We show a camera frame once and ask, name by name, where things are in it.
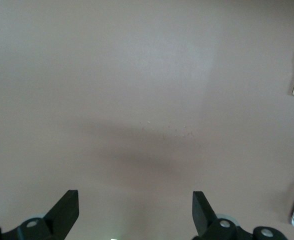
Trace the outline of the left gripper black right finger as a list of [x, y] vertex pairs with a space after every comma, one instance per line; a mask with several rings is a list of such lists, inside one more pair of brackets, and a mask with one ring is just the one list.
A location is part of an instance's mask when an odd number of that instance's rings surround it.
[[202, 191], [192, 194], [192, 218], [197, 231], [192, 240], [287, 240], [275, 228], [258, 226], [250, 233], [234, 221], [218, 217]]

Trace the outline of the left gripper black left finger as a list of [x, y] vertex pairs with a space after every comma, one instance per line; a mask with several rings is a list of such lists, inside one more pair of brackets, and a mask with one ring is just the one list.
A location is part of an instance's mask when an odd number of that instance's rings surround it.
[[68, 190], [43, 216], [30, 218], [2, 232], [0, 240], [65, 240], [79, 217], [79, 192]]

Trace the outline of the brown table cover sheet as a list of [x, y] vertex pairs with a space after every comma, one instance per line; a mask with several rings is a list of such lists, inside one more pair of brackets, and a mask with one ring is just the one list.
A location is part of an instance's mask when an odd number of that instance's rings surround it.
[[192, 240], [192, 195], [294, 240], [294, 0], [0, 0], [0, 226]]

